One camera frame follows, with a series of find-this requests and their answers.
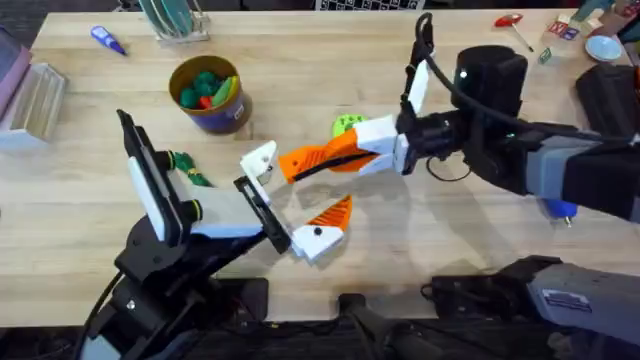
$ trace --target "orange 3d-printed part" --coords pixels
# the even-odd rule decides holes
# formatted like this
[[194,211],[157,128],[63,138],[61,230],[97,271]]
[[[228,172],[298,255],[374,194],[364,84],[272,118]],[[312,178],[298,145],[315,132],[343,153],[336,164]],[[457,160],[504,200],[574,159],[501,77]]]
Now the orange 3d-printed part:
[[335,203],[335,205],[325,210],[322,214],[309,221],[308,224],[317,226],[334,226],[339,227],[342,231],[346,231],[347,226],[349,225],[349,219],[351,218],[352,208],[353,203],[351,202],[351,195],[347,195],[342,200]]
[[[334,138],[325,146],[303,146],[288,154],[280,156],[280,169],[289,184],[296,181],[296,175],[312,169],[332,159],[350,155],[367,154],[366,150],[358,149],[356,130],[351,129]],[[376,156],[364,156],[346,164],[340,164],[330,169],[336,172],[358,171]]]

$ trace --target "wooden table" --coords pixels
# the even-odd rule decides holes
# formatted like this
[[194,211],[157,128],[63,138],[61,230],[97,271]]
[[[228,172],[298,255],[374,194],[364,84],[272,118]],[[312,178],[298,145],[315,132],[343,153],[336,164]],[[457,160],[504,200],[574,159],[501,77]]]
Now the wooden table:
[[[571,10],[527,10],[520,31],[537,47],[545,25]],[[580,43],[572,63],[541,66],[510,30],[492,28],[505,11],[435,11],[437,62],[451,74],[458,52],[505,44],[530,56],[521,115],[575,123],[584,118],[572,94],[593,62]],[[242,175],[242,154],[265,140],[281,152],[325,143],[343,113],[399,111],[404,67],[417,12],[212,13],[208,42],[161,48],[142,14],[50,14],[33,45],[70,82],[60,121],[46,150],[0,154],[0,326],[79,324],[115,273],[114,257],[143,215],[127,171],[116,108],[143,125],[156,148],[186,151],[219,186]],[[130,56],[105,50],[89,36],[104,25]],[[217,54],[237,66],[254,113],[238,133],[200,131],[171,102],[173,69],[192,56]],[[425,111],[450,109],[433,78]],[[437,166],[463,173],[460,156]],[[634,225],[580,209],[575,225],[552,225],[536,200],[470,176],[441,183],[420,165],[412,176],[357,178],[324,172],[288,186],[276,173],[267,186],[275,208],[294,225],[346,193],[354,195],[342,245],[309,266],[279,256],[268,241],[221,276],[270,281],[270,319],[329,318],[343,292],[366,294],[393,316],[430,316],[419,286],[434,274],[499,269],[529,254],[640,275]]]

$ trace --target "marker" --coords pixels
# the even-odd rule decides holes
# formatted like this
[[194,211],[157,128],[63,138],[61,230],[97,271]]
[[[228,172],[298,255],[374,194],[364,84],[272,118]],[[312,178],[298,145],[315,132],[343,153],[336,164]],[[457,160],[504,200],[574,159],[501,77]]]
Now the marker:
[[116,39],[111,34],[109,34],[107,29],[105,29],[103,26],[94,26],[93,29],[91,29],[91,36],[93,36],[94,39],[98,40],[98,42],[105,47],[124,56],[127,55],[122,46],[118,44]]

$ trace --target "green ball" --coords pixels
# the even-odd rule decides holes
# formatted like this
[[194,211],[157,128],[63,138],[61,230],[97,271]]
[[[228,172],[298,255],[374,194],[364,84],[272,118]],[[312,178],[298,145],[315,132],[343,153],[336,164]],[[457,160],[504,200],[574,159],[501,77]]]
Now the green ball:
[[220,82],[220,80],[218,80],[218,77],[214,73],[209,71],[201,72],[200,74],[198,74],[198,76],[196,76],[196,79],[194,81],[194,83],[196,84],[206,83],[211,85],[217,82]]
[[200,97],[198,96],[196,91],[190,87],[182,89],[182,91],[180,92],[180,106],[184,108],[197,109],[198,99],[200,99]]
[[213,94],[216,93],[216,88],[208,83],[198,83],[196,84],[196,92],[198,93],[198,97],[213,96]]

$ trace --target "cable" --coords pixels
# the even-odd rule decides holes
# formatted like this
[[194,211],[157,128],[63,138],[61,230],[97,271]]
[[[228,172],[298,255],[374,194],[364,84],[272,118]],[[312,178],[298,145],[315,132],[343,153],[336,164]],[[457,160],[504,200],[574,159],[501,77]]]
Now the cable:
[[295,181],[300,181],[300,180],[302,180],[302,179],[304,179],[304,178],[306,178],[308,176],[311,176],[311,175],[313,175],[313,174],[315,174],[317,172],[320,172],[320,171],[322,171],[324,169],[332,168],[332,167],[339,166],[339,165],[348,164],[348,163],[350,163],[352,161],[359,160],[359,159],[365,158],[367,156],[374,156],[374,155],[379,155],[379,154],[367,151],[367,152],[361,153],[361,154],[346,155],[346,156],[342,156],[342,157],[332,158],[332,159],[329,159],[329,160],[327,160],[327,161],[325,161],[323,163],[320,163],[320,164],[318,164],[318,165],[316,165],[316,166],[314,166],[312,168],[309,168],[309,169],[307,169],[305,171],[302,171],[302,172],[298,173],[297,175],[295,175],[293,177],[293,179]]
[[356,319],[356,317],[353,314],[349,314],[348,317],[353,322],[353,326],[356,328],[356,332],[358,333],[358,336],[362,341],[362,346],[364,347],[364,352],[367,355],[367,359],[376,360],[377,358],[375,356],[375,350],[373,349],[373,345],[371,345],[371,343],[369,342],[369,339],[367,337],[367,334],[364,331],[364,328],[362,328],[362,325],[360,325],[360,322],[358,321],[358,319]]
[[582,139],[582,140],[598,141],[598,142],[603,142],[603,143],[605,143],[605,142],[606,143],[619,143],[620,145],[622,145],[622,144],[628,145],[628,144],[635,143],[635,140],[636,140],[635,137],[634,138],[623,138],[623,137],[616,137],[616,136],[602,136],[600,134],[591,134],[591,133],[584,133],[584,132],[578,132],[578,131],[552,129],[552,128],[549,128],[548,126],[543,125],[543,124],[529,123],[529,122],[520,120],[518,118],[511,117],[511,116],[509,116],[507,114],[504,114],[504,113],[502,113],[500,111],[494,110],[494,109],[492,109],[492,108],[490,108],[488,106],[483,105],[482,103],[480,103],[476,99],[468,96],[467,94],[462,92],[460,89],[458,89],[453,83],[451,83],[451,81],[442,72],[442,70],[440,70],[440,68],[436,64],[435,60],[433,60],[433,58],[430,55],[431,51],[429,50],[429,48],[427,47],[427,45],[425,43],[425,40],[424,40],[424,37],[422,36],[422,31],[421,30],[424,27],[423,23],[425,22],[425,20],[427,20],[428,23],[431,23],[432,19],[433,19],[433,15],[431,13],[429,13],[429,12],[426,12],[426,13],[420,15],[420,17],[418,18],[418,21],[416,21],[416,26],[415,26],[416,43],[420,47],[420,52],[422,53],[421,55],[427,61],[427,64],[429,65],[429,67],[431,68],[433,73],[436,75],[438,80],[440,80],[442,85],[444,85],[444,87],[447,88],[447,90],[449,90],[449,92],[451,92],[452,94],[454,94],[455,96],[457,96],[458,98],[463,100],[468,106],[471,106],[471,107],[475,108],[477,111],[483,112],[487,116],[489,116],[491,118],[494,118],[496,120],[502,121],[504,123],[507,123],[509,125],[518,126],[518,127],[521,127],[521,128],[527,129],[527,130],[539,131],[539,132],[542,132],[542,133],[545,133],[545,134],[549,134],[549,135],[558,135],[558,136],[564,136],[564,137],[576,138],[576,139]]
[[426,330],[431,330],[433,332],[437,332],[437,333],[439,333],[439,334],[441,334],[441,335],[443,335],[445,337],[448,337],[448,338],[457,340],[457,341],[459,341],[461,343],[465,343],[467,345],[473,346],[476,349],[482,350],[485,353],[487,353],[487,354],[489,354],[491,356],[494,356],[494,357],[496,357],[498,359],[507,359],[506,355],[500,354],[497,351],[495,351],[495,350],[493,350],[493,349],[491,349],[489,347],[486,347],[486,346],[484,346],[484,345],[482,345],[480,343],[477,343],[475,341],[466,339],[466,338],[464,338],[464,337],[462,337],[462,336],[460,336],[458,334],[449,332],[447,330],[440,329],[440,328],[438,328],[436,326],[426,325],[426,324],[423,324],[423,323],[420,323],[420,322],[417,322],[417,321],[410,321],[410,322],[414,326],[417,326],[417,327],[420,327],[420,328],[423,328],[423,329],[426,329]]
[[455,178],[455,179],[445,179],[443,177],[441,177],[440,175],[436,174],[433,169],[431,168],[431,160],[433,160],[435,158],[435,156],[431,156],[427,159],[427,171],[429,172],[429,174],[431,174],[431,176],[433,176],[434,178],[436,178],[437,180],[440,181],[444,181],[444,182],[456,182],[456,181],[460,181],[465,179],[467,176],[471,175],[471,168],[469,168],[469,171],[467,171],[466,174],[462,175],[459,178]]
[[[313,336],[328,336],[330,334],[332,334],[336,328],[338,327],[338,325],[340,324],[340,319],[341,317],[338,316],[335,319],[325,323],[325,324],[319,324],[319,325],[315,325],[315,326],[308,326],[308,325],[302,325],[302,324],[292,324],[292,323],[271,323],[271,326],[267,325],[265,322],[260,321],[251,311],[251,309],[249,309],[249,307],[242,301],[242,299],[240,298],[233,298],[233,301],[240,306],[247,314],[249,314],[249,316],[251,317],[251,319],[256,322],[263,330],[268,330],[268,331],[272,331],[272,330],[276,330],[276,329],[280,329],[282,328],[286,328],[286,327],[292,327],[294,329],[294,331],[292,331],[291,333],[286,333],[285,335],[274,335],[274,334],[268,334],[268,336],[270,338],[275,338],[275,339],[288,339],[288,338],[292,338],[295,336],[299,336],[301,334],[304,334],[306,332],[311,333]],[[253,331],[247,334],[242,334],[239,332],[236,332],[234,330],[231,330],[229,328],[225,328],[225,327],[221,327],[222,330],[229,332],[233,335],[236,336],[244,336],[244,337],[251,337],[253,336],[255,333],[258,333],[259,331]]]
[[116,286],[116,284],[118,283],[118,281],[120,281],[121,278],[122,278],[122,271],[118,271],[116,276],[114,276],[113,279],[111,279],[107,287],[104,288],[104,291],[98,298],[98,301],[96,301],[96,304],[93,306],[93,309],[91,309],[91,312],[87,317],[87,320],[84,322],[84,325],[82,326],[80,337],[78,337],[76,348],[73,351],[73,356],[71,357],[72,360],[80,360],[80,356],[82,354],[82,348],[84,347],[84,341],[85,341],[85,338],[87,337],[87,334],[89,333],[89,324],[91,323],[91,321],[93,321],[93,318],[96,317],[96,315],[98,314],[98,311],[100,311],[100,308],[102,308],[102,304],[104,304],[104,301],[107,299],[107,296],[109,296],[109,293],[113,290],[113,288]]
[[67,349],[69,349],[70,347],[71,347],[71,344],[64,344],[59,349],[53,350],[53,351],[48,352],[46,354],[36,355],[36,356],[33,356],[33,357],[28,357],[28,358],[8,358],[8,359],[5,359],[5,360],[42,360],[42,359],[46,359],[46,358],[51,357],[51,356],[60,355],[63,352],[65,352]]

